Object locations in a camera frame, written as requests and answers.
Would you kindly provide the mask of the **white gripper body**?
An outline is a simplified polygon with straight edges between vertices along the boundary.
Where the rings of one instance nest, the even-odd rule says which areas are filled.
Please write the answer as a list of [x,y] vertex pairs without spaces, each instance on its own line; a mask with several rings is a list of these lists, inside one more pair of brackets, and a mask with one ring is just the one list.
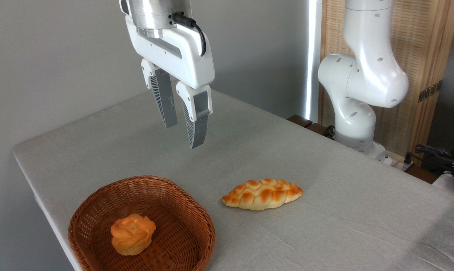
[[127,15],[125,22],[136,53],[144,59],[193,89],[214,81],[215,69],[209,41],[206,41],[206,53],[201,56],[202,42],[195,29],[178,25],[164,29],[163,38],[151,38]]

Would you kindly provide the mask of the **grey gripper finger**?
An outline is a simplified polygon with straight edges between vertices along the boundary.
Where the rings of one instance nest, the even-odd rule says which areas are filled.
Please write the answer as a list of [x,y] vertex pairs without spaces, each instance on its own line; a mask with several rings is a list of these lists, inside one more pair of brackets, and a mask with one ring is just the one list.
[[141,60],[141,69],[146,87],[153,92],[165,128],[177,125],[170,74],[146,59]]
[[177,82],[176,91],[182,99],[190,148],[194,149],[204,143],[208,115],[213,113],[211,88],[206,85],[193,89],[183,82]]

